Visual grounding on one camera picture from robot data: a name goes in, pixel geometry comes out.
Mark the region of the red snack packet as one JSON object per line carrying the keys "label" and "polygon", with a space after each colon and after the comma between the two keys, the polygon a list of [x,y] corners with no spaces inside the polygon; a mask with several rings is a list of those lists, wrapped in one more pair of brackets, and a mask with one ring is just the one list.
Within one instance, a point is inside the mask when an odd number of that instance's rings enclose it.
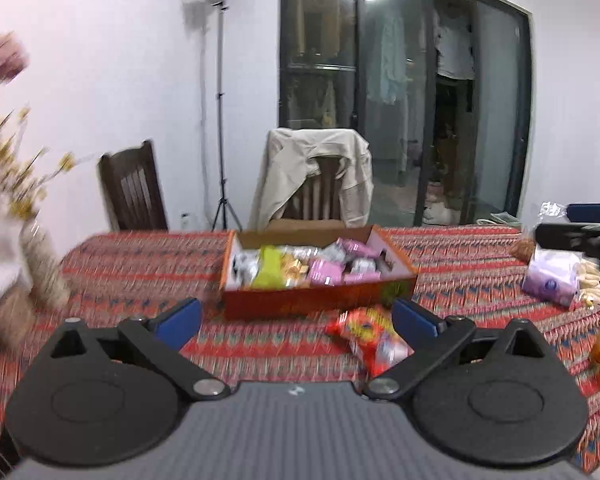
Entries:
{"label": "red snack packet", "polygon": [[414,353],[393,328],[390,313],[381,308],[343,312],[326,325],[325,332],[349,347],[368,378],[385,373]]}

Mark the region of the green snack bar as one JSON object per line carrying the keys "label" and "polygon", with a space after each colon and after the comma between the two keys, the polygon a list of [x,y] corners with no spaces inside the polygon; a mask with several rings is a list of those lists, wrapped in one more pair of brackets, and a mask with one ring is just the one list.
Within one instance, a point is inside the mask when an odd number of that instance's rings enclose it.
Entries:
{"label": "green snack bar", "polygon": [[251,282],[254,289],[282,289],[285,287],[283,253],[275,246],[260,248],[259,271]]}

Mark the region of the pink snack packet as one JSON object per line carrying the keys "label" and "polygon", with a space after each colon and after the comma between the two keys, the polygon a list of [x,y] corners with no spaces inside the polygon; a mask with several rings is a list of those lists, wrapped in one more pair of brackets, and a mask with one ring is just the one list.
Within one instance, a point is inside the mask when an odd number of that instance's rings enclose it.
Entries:
{"label": "pink snack packet", "polygon": [[340,238],[338,244],[346,253],[342,276],[345,283],[364,283],[381,279],[378,268],[380,252],[350,238]]}
{"label": "pink snack packet", "polygon": [[341,262],[316,258],[310,266],[308,279],[312,285],[339,285],[342,282],[344,265]]}

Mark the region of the clear plastic bag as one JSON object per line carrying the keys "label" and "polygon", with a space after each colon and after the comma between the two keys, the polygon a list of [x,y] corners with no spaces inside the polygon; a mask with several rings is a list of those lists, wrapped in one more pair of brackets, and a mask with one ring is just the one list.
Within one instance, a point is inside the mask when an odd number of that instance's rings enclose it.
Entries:
{"label": "clear plastic bag", "polygon": [[540,206],[538,220],[540,223],[562,221],[562,219],[567,215],[566,210],[567,207],[565,205],[547,200]]}

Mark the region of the purple tissue pack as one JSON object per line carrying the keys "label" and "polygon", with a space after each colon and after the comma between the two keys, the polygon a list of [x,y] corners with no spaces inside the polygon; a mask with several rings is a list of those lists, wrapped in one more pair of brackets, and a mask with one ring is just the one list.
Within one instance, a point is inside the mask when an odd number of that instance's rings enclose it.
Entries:
{"label": "purple tissue pack", "polygon": [[536,299],[568,309],[579,289],[576,252],[535,248],[521,289]]}

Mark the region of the patterned ceramic vase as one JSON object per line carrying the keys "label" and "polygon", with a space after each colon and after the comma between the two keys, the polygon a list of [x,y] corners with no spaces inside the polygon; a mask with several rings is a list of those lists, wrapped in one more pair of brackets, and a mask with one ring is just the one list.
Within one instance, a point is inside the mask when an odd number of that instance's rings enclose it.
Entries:
{"label": "patterned ceramic vase", "polygon": [[61,274],[59,259],[46,229],[36,219],[27,221],[20,245],[31,279],[31,295],[40,310],[61,311],[67,307],[70,287]]}

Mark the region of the clear jar with lid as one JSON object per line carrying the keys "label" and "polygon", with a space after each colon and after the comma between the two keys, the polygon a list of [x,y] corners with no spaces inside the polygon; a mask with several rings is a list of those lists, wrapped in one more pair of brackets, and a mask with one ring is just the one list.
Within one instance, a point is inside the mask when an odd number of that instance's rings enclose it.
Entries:
{"label": "clear jar with lid", "polygon": [[21,227],[20,222],[0,213],[0,348],[12,351],[22,344],[34,323]]}

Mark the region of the dark wooden chair left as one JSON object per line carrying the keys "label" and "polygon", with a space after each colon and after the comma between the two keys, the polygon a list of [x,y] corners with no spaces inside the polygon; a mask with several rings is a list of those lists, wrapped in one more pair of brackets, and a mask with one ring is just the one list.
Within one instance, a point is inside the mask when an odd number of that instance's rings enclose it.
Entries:
{"label": "dark wooden chair left", "polygon": [[103,154],[97,165],[109,219],[116,231],[167,231],[151,140]]}

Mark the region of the black framed glass door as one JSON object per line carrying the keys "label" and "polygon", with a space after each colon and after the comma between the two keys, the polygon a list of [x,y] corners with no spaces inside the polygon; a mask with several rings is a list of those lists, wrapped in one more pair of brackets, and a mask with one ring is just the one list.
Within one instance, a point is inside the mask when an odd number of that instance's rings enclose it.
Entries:
{"label": "black framed glass door", "polygon": [[279,122],[356,130],[370,221],[516,224],[530,20],[500,0],[282,0]]}

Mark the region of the orange cardboard snack box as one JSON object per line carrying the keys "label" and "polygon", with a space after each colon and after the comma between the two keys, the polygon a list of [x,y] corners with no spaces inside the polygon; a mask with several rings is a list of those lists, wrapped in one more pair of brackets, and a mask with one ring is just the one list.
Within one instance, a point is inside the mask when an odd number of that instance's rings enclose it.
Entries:
{"label": "orange cardboard snack box", "polygon": [[412,296],[416,266],[378,226],[231,232],[221,275],[228,320],[296,318]]}

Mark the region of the yellow flower branches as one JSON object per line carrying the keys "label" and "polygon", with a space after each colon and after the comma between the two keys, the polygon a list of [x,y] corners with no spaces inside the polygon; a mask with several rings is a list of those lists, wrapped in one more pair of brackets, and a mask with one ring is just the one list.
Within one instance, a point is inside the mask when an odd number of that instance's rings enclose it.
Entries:
{"label": "yellow flower branches", "polygon": [[52,169],[39,172],[36,165],[48,154],[48,148],[21,158],[20,144],[27,130],[29,113],[30,108],[23,107],[18,112],[0,116],[0,207],[12,218],[22,221],[38,215],[50,182],[84,162],[84,158],[73,152],[65,152]]}

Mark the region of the chair with beige jacket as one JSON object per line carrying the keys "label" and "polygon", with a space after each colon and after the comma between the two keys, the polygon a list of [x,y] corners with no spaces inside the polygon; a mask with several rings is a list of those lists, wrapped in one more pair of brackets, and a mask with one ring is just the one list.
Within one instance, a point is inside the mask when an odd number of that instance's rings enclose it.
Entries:
{"label": "chair with beige jacket", "polygon": [[317,221],[340,220],[340,159],[317,157],[311,159],[317,172],[310,174],[286,203],[283,219]]}

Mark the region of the beige jacket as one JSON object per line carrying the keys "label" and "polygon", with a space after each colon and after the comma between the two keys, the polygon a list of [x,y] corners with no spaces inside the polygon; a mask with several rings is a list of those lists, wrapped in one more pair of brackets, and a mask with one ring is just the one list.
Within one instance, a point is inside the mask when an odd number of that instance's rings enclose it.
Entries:
{"label": "beige jacket", "polygon": [[348,228],[365,226],[373,198],[370,144],[355,130],[276,128],[268,132],[248,226],[264,229],[283,215],[286,203],[308,177],[321,173],[317,159],[338,162],[340,219]]}

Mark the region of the pink dried flowers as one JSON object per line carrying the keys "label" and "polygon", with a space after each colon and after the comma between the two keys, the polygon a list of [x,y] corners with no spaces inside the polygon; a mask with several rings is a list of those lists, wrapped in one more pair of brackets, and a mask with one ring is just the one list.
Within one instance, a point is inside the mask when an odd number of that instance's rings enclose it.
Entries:
{"label": "pink dried flowers", "polygon": [[0,84],[13,80],[28,65],[27,51],[15,34],[0,34]]}

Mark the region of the light stand with lamp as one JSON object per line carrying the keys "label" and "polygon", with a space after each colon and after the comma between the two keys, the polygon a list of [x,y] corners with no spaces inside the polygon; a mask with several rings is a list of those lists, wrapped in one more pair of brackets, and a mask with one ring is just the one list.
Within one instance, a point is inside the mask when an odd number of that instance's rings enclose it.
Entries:
{"label": "light stand with lamp", "polygon": [[226,192],[226,170],[224,154],[224,87],[223,87],[223,58],[224,58],[224,15],[228,10],[227,0],[204,0],[218,14],[218,30],[216,31],[216,62],[215,62],[215,105],[216,105],[216,136],[218,137],[218,163],[220,176],[220,197],[212,221],[212,230],[226,231],[228,220],[233,219],[238,229],[242,229],[237,212],[230,203]]}

